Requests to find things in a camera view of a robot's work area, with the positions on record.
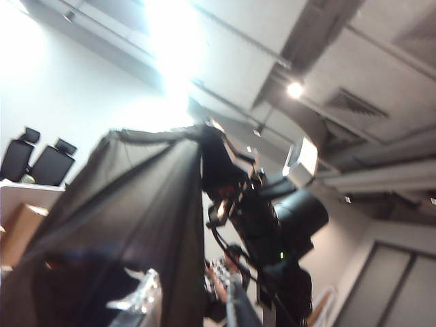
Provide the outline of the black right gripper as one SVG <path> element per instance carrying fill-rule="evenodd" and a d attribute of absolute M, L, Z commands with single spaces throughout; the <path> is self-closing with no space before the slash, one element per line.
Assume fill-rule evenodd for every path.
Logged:
<path fill-rule="evenodd" d="M 279 246 L 280 223 L 273 201 L 283 197 L 283 177 L 261 170 L 246 173 L 233 162 L 255 164 L 231 140 L 211 126 L 200 128 L 202 186 L 212 205 L 208 229 L 217 244 L 227 246 L 219 229 L 230 222 L 246 246 Z"/>

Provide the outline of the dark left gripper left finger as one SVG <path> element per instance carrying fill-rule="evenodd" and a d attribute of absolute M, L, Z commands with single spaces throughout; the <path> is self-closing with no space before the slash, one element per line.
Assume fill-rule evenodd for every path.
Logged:
<path fill-rule="evenodd" d="M 98 252 L 51 251 L 44 256 L 45 273 L 61 273 L 69 270 L 95 270 L 102 273 L 125 268 L 136 269 L 136 264 Z"/>

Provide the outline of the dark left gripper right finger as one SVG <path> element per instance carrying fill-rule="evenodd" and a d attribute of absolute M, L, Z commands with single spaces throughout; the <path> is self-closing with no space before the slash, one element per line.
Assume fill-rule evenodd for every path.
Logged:
<path fill-rule="evenodd" d="M 262 326 L 261 320 L 251 305 L 241 283 L 237 281 L 231 282 L 228 287 L 228 298 L 225 307 L 227 315 L 226 326 Z"/>

